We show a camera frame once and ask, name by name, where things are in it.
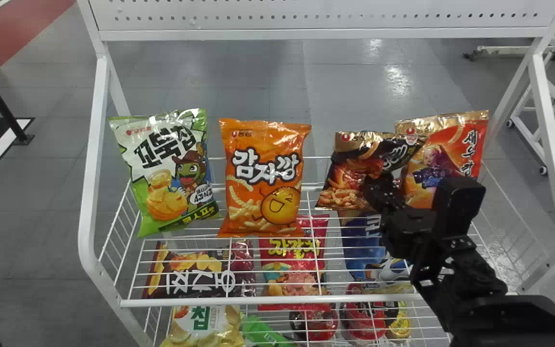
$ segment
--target perforated metal panel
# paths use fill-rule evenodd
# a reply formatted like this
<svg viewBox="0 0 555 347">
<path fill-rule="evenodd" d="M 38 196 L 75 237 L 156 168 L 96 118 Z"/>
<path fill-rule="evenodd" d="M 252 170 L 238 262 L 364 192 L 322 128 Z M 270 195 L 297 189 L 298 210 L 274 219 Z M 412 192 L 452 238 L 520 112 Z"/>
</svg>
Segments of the perforated metal panel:
<svg viewBox="0 0 555 347">
<path fill-rule="evenodd" d="M 100 31 L 546 27 L 555 0 L 90 0 Z"/>
</svg>

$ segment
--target white wire rack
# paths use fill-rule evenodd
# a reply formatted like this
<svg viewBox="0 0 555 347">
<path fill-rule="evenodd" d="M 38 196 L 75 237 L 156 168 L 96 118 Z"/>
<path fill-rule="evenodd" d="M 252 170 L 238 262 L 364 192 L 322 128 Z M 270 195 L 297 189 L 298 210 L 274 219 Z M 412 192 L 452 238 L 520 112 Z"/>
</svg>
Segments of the white wire rack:
<svg viewBox="0 0 555 347">
<path fill-rule="evenodd" d="M 211 168 L 218 167 L 224 158 L 210 158 Z M 327 167 L 329 157 L 305 158 L 306 165 L 315 167 Z M 483 165 L 480 172 L 480 182 L 486 186 L 487 193 L 484 204 L 479 215 L 471 224 L 469 237 L 476 242 L 478 251 L 496 270 L 499 277 L 509 285 L 511 292 L 517 292 L 519 286 L 533 273 L 542 262 L 548 259 L 545 249 L 541 246 L 530 230 L 525 220 L 498 185 L 496 178 Z M 225 206 L 224 184 L 222 182 L 214 185 L 214 195 L 218 204 Z M 300 204 L 302 215 L 325 214 L 327 211 L 315 210 L 314 205 L 322 183 L 304 184 Z M 340 218 L 331 211 L 327 227 L 324 246 L 318 250 L 324 251 L 323 257 L 314 257 L 310 261 L 324 261 L 324 281 L 317 284 L 327 288 L 330 295 L 315 297 L 296 296 L 262 296 L 264 287 L 268 285 L 264 279 L 264 271 L 261 268 L 262 261 L 275 261 L 275 258 L 262 259 L 260 250 L 266 250 L 258 245 L 259 238 L 248 238 L 251 241 L 250 251 L 253 254 L 253 269 L 245 272 L 251 273 L 256 278 L 256 283 L 251 284 L 255 288 L 256 297 L 227 297 L 227 298 L 175 298 L 175 299 L 143 299 L 143 290 L 148 288 L 147 277 L 154 275 L 150 268 L 157 261 L 154 260 L 156 242 L 167 245 L 167 250 L 176 254 L 188 254 L 198 251 L 217 250 L 228 248 L 234 241 L 245 239 L 220 239 L 216 236 L 222 220 L 199 220 L 185 231 L 158 234 L 158 237 L 136 239 L 136 227 L 139 219 L 139 211 L 133 200 L 130 184 L 127 185 L 119 209 L 115 214 L 110 231 L 106 235 L 104 244 L 99 253 L 98 260 L 104 266 L 106 273 L 110 276 L 115 286 L 125 279 L 127 296 L 119 300 L 120 307 L 146 310 L 142 318 L 143 330 L 150 336 L 150 344 L 159 344 L 163 340 L 162 333 L 168 329 L 168 317 L 164 316 L 163 307 L 194 305 L 240 305 L 242 312 L 247 315 L 257 315 L 263 319 L 272 329 L 288 336 L 297 338 L 295 331 L 290 326 L 289 310 L 258 310 L 258 304 L 280 304 L 295 302 L 317 302 L 317 303 L 344 303 L 344 302 L 370 302 L 370 301 L 407 301 L 408 315 L 412 322 L 410 337 L 403 342 L 410 346 L 447 345 L 449 336 L 442 330 L 440 323 L 434 317 L 433 312 L 425 304 L 418 294 L 346 294 L 346 288 L 354 282 L 350 270 L 346 267 L 344 256 L 345 247 L 342 245 L 341 229 L 343 228 Z M 315 234 L 312 232 L 310 239 L 312 244 L 317 244 Z M 406 280 L 394 281 L 396 284 L 406 284 Z M 334 346 L 348 345 L 342 337 L 344 323 L 341 322 L 337 334 L 330 343 Z M 310 345 L 318 344 L 319 341 L 300 341 Z M 376 345 L 386 346 L 394 344 L 382 337 L 377 340 Z"/>
<path fill-rule="evenodd" d="M 329 295 L 262 296 L 266 285 L 260 268 L 258 239 L 251 239 L 256 296 L 251 298 L 142 299 L 157 240 L 173 252 L 218 248 L 231 240 L 215 235 L 220 220 L 196 221 L 190 228 L 136 240 L 139 211 L 130 185 L 125 187 L 110 230 L 96 230 L 102 144 L 108 95 L 119 116 L 129 116 L 117 71 L 108 52 L 109 41 L 140 40 L 285 40 L 336 38 L 499 38 L 535 37 L 524 60 L 491 117 L 486 146 L 493 142 L 518 97 L 518 82 L 526 71 L 541 128 L 549 182 L 555 204 L 555 118 L 542 53 L 555 33 L 555 0 L 77 0 L 97 54 L 94 96 L 79 218 L 79 256 L 83 268 L 126 329 L 144 347 L 158 345 L 168 331 L 173 306 L 240 305 L 246 315 L 260 316 L 270 327 L 295 338 L 285 311 L 259 312 L 260 304 L 406 301 L 412 334 L 401 345 L 446 346 L 449 336 L 418 294 L 346 294 L 352 277 L 344 263 L 344 246 L 337 216 L 328 228 L 323 270 Z M 217 167 L 223 158 L 211 159 Z M 307 158 L 306 165 L 326 167 L 327 158 Z M 555 252 L 541 243 L 517 212 L 487 167 L 480 172 L 487 187 L 484 206 L 469 234 L 478 250 L 512 291 L 536 293 L 555 274 Z M 302 212 L 314 213 L 322 182 L 304 184 Z M 223 182 L 216 197 L 224 207 Z M 96 240 L 101 246 L 95 247 Z M 328 345 L 348 345 L 343 325 Z M 394 344 L 386 338 L 373 345 Z M 298 345 L 317 345 L 302 341 Z"/>
</svg>

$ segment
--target red floor mat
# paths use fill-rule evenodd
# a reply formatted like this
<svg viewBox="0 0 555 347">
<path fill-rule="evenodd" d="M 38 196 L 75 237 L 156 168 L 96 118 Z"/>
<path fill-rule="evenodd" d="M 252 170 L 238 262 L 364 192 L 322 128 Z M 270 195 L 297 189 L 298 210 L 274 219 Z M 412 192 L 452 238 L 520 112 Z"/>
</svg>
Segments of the red floor mat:
<svg viewBox="0 0 555 347">
<path fill-rule="evenodd" d="M 75 0 L 12 0 L 0 7 L 0 66 L 74 2 Z"/>
</svg>

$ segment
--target orange snack bag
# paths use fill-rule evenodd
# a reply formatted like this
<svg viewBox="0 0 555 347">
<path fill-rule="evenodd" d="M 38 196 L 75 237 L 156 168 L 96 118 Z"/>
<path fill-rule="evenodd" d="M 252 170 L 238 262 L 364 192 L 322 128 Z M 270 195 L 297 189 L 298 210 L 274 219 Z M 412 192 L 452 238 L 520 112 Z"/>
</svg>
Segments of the orange snack bag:
<svg viewBox="0 0 555 347">
<path fill-rule="evenodd" d="M 406 203 L 431 208 L 436 186 L 444 177 L 478 177 L 489 112 L 471 111 L 400 120 L 395 132 L 429 136 L 427 143 L 403 167 Z"/>
<path fill-rule="evenodd" d="M 220 119 L 228 213 L 219 237 L 301 237 L 297 224 L 308 124 Z"/>
</svg>

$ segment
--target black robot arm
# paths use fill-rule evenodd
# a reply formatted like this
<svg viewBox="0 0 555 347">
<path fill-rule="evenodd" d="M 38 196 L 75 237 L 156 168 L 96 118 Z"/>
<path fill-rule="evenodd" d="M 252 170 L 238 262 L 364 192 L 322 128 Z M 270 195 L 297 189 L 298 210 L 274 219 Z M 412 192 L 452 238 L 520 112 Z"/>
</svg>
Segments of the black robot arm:
<svg viewBox="0 0 555 347">
<path fill-rule="evenodd" d="M 383 246 L 412 264 L 410 282 L 453 335 L 452 347 L 555 345 L 555 304 L 544 296 L 507 296 L 506 283 L 467 234 L 483 185 L 443 178 L 432 209 L 406 205 L 390 175 L 366 178 L 364 196 L 382 214 Z"/>
</svg>

